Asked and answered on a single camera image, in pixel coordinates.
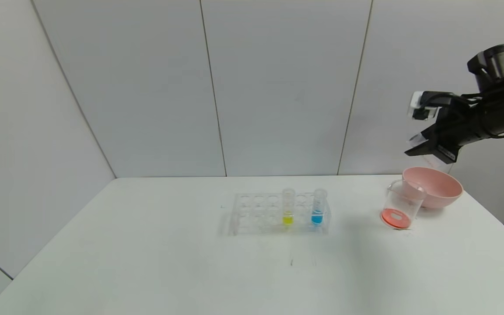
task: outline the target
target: test tube rack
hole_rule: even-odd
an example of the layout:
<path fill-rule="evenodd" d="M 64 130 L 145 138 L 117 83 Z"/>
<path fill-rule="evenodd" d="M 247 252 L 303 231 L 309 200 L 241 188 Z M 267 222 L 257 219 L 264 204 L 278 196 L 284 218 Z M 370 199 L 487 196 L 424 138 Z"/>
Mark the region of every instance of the test tube rack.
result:
<path fill-rule="evenodd" d="M 284 224 L 281 193 L 241 193 L 234 196 L 229 235 L 243 234 L 327 234 L 332 213 L 324 201 L 322 213 L 314 214 L 313 193 L 298 193 L 294 199 L 292 224 Z"/>

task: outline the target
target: test tube with yellow liquid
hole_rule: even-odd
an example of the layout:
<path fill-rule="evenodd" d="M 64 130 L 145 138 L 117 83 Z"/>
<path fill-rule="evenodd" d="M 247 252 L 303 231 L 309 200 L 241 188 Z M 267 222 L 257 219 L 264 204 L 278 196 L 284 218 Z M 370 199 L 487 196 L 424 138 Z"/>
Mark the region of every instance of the test tube with yellow liquid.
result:
<path fill-rule="evenodd" d="M 294 190 L 287 188 L 283 190 L 283 224 L 293 223 Z"/>

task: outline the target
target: yellow liquid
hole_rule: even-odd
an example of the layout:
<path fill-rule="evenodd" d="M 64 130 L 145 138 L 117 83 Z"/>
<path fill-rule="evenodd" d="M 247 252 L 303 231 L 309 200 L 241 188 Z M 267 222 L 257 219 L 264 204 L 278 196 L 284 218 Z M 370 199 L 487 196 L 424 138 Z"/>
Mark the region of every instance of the yellow liquid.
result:
<path fill-rule="evenodd" d="M 285 211 L 283 213 L 283 224 L 291 225 L 293 223 L 293 213 L 290 211 Z"/>

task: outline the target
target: test tube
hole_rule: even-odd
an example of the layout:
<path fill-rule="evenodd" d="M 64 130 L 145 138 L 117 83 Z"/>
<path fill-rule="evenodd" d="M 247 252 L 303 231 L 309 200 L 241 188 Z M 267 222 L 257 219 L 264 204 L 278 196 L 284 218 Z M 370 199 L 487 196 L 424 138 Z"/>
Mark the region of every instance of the test tube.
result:
<path fill-rule="evenodd" d="M 326 207 L 326 197 L 328 193 L 324 189 L 314 191 L 314 201 L 312 202 L 312 224 L 322 224 L 324 219 L 324 208 Z"/>
<path fill-rule="evenodd" d="M 294 190 L 287 188 L 283 190 L 283 224 L 293 223 Z"/>

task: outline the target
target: blue liquid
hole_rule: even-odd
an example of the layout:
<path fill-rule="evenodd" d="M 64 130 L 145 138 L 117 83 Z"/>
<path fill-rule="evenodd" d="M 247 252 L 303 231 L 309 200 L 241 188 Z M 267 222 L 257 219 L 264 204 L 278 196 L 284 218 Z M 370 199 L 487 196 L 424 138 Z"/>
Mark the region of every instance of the blue liquid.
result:
<path fill-rule="evenodd" d="M 322 219 L 324 219 L 324 216 L 322 215 L 322 211 L 319 211 L 319 210 L 312 211 L 312 224 L 320 225 L 320 224 L 322 224 Z"/>

